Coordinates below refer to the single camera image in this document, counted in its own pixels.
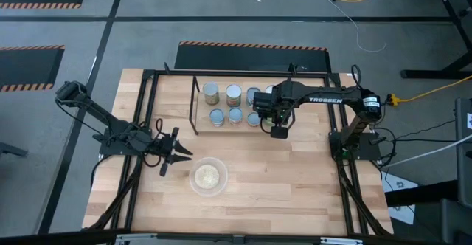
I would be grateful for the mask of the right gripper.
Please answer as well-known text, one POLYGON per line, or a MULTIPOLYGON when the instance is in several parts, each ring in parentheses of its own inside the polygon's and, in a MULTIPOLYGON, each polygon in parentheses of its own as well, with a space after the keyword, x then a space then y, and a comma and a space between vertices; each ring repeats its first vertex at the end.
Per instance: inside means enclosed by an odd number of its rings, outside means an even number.
MULTIPOLYGON (((276 139, 287 139, 288 128, 280 127, 287 125, 291 117, 292 106, 295 102, 294 81, 285 80, 274 87, 276 117, 270 130, 270 137, 276 139)), ((255 92, 253 99, 253 109, 259 114, 272 114, 275 111, 272 103, 272 93, 255 92)))

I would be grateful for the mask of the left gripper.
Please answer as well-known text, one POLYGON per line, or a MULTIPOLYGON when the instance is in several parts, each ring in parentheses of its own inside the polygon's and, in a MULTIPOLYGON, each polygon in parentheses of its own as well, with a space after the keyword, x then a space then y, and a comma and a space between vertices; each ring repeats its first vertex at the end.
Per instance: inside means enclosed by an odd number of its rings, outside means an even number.
POLYGON ((150 164, 150 166, 158 166, 162 159, 165 159, 160 168, 160 176, 166 176, 167 169, 170 165, 177 162, 190 161, 191 158, 187 156, 170 155, 173 150, 178 153, 192 156, 192 152, 183 147, 178 140, 179 128, 174 127, 172 134, 157 134, 149 143, 149 154, 155 156, 157 162, 150 164))

